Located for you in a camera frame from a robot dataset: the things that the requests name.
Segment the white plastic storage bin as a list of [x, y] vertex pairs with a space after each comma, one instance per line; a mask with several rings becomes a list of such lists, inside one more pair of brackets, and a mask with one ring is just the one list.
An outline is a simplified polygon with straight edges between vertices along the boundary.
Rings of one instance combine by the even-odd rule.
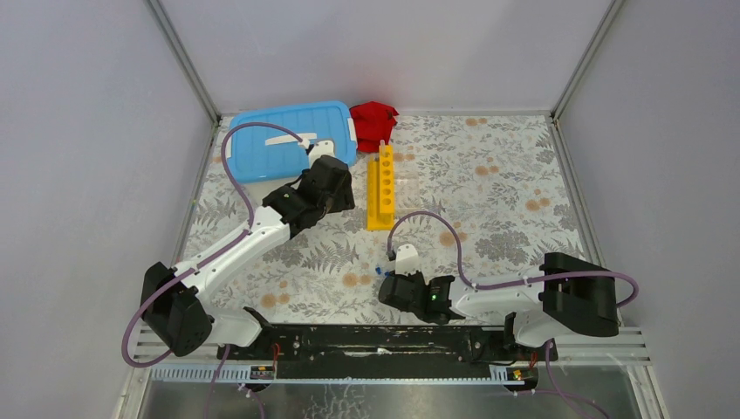
[[252, 203], [261, 205], [263, 202], [263, 199], [265, 199], [265, 197], [269, 195], [271, 192], [273, 192], [274, 190], [280, 188], [281, 186], [285, 184], [292, 183], [296, 181], [297, 179], [298, 179], [297, 176], [292, 176], [290, 178], [281, 178], [281, 179], [274, 179], [274, 180], [263, 181], [263, 182], [247, 183], [243, 186], [243, 189]]

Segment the blue plastic bin lid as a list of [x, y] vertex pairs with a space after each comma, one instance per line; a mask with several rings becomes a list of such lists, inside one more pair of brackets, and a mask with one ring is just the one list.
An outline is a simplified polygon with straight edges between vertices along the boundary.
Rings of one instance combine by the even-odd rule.
[[[335, 156], [349, 166], [357, 160], [357, 141], [348, 106], [338, 100], [278, 106], [236, 115], [230, 127], [263, 122], [287, 128], [310, 143], [331, 140]], [[296, 139], [269, 127], [246, 127], [227, 142], [226, 162], [241, 184], [298, 176], [308, 158]]]

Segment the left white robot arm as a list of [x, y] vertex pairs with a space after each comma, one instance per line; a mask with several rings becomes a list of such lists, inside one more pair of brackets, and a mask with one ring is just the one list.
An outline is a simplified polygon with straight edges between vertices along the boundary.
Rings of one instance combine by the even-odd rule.
[[237, 346], [258, 359], [268, 353], [266, 321], [253, 309], [231, 311], [211, 304], [213, 295], [248, 264], [315, 226], [324, 216], [354, 207], [352, 177], [341, 160], [322, 155], [298, 184], [265, 197], [254, 219], [208, 250], [175, 267], [150, 266], [143, 279], [140, 318], [178, 357], [206, 344]]

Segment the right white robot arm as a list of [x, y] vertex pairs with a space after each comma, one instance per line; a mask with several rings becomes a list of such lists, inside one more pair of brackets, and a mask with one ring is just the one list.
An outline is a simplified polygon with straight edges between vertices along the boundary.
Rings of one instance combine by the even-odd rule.
[[502, 325], [500, 346], [514, 360], [560, 336], [610, 338], [619, 332], [613, 273], [565, 253], [547, 253], [541, 265], [520, 272], [469, 281], [425, 278], [417, 261], [402, 258], [401, 271], [383, 280], [378, 300], [424, 323], [487, 319]]

